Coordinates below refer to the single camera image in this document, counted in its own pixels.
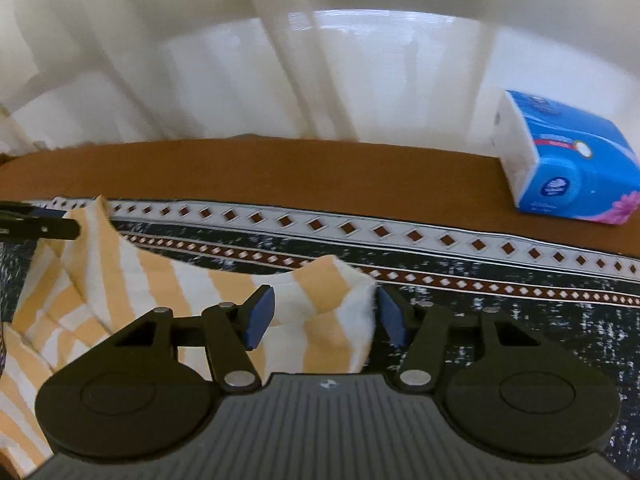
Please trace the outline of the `white curtain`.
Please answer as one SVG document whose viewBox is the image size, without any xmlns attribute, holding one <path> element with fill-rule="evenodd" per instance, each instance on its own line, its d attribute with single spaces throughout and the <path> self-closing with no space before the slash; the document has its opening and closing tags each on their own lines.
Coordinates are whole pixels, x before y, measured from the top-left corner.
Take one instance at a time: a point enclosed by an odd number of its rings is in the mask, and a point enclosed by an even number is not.
<svg viewBox="0 0 640 480">
<path fill-rule="evenodd" d="M 639 141 L 639 0 L 1 0 L 6 154 L 254 133 L 491 153 L 506 89 Z"/>
</svg>

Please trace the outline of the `patterned dark table mat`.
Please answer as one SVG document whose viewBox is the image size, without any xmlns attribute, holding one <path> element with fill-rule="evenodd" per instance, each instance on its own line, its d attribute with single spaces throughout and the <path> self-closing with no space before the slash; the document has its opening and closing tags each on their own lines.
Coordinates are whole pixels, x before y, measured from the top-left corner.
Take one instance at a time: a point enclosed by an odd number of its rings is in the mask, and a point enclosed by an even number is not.
<svg viewBox="0 0 640 480">
<path fill-rule="evenodd" d="M 457 315 L 499 308 L 539 330 L 616 383 L 622 410 L 606 457 L 639 474 L 639 263 L 635 258 L 503 234 L 262 206 L 107 200 L 118 221 L 266 234 L 334 249 L 408 301 Z M 38 207 L 65 217 L 90 200 L 57 197 Z M 393 373 L 404 352 L 374 324 L 362 370 Z"/>
</svg>

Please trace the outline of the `blue tissue pack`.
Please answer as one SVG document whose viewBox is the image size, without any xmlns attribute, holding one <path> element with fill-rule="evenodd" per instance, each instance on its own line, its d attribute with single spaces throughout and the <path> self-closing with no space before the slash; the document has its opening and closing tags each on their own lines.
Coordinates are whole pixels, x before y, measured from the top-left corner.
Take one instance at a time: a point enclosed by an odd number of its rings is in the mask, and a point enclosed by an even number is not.
<svg viewBox="0 0 640 480">
<path fill-rule="evenodd" d="M 506 90 L 492 143 L 526 214 L 621 226 L 639 208 L 639 157 L 608 119 Z"/>
</svg>

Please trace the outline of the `orange white striped garment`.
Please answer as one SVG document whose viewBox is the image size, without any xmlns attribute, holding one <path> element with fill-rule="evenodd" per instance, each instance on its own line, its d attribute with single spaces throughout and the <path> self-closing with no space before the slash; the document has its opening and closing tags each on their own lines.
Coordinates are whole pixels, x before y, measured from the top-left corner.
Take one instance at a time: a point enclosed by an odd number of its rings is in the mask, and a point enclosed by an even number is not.
<svg viewBox="0 0 640 480">
<path fill-rule="evenodd" d="M 36 394 L 57 370 L 156 307 L 198 315 L 269 285 L 276 312 L 257 373 L 357 373 L 374 334 L 372 278 L 337 251 L 258 233 L 118 221 L 104 198 L 68 212 L 76 240 L 1 247 L 1 469 L 51 454 Z"/>
</svg>

